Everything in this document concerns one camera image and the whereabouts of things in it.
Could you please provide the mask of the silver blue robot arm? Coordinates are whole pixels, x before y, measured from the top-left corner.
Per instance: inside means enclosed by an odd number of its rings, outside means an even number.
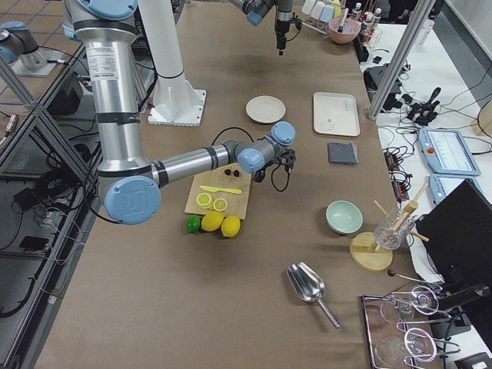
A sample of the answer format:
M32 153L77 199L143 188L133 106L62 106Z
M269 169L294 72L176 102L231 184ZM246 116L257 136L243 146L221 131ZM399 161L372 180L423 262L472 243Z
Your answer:
M288 39L288 32L290 31L291 25L294 25L298 32L302 28L302 20L293 12L293 1L232 0L231 4L241 10L253 26L260 25L269 11L275 8L274 32L277 42L276 48L279 55L283 55L287 43L297 37L295 35L290 40Z
M138 84L131 45L139 14L155 67L149 120L157 124L197 126L206 93L185 77L169 1L66 1L65 34L86 50L95 117L103 159L98 166L98 196L119 224L140 224L161 203L161 188L174 181L237 162L254 173L278 161L294 142L295 129L278 122L269 135L251 143L228 140L162 161L143 153L141 104L146 90Z

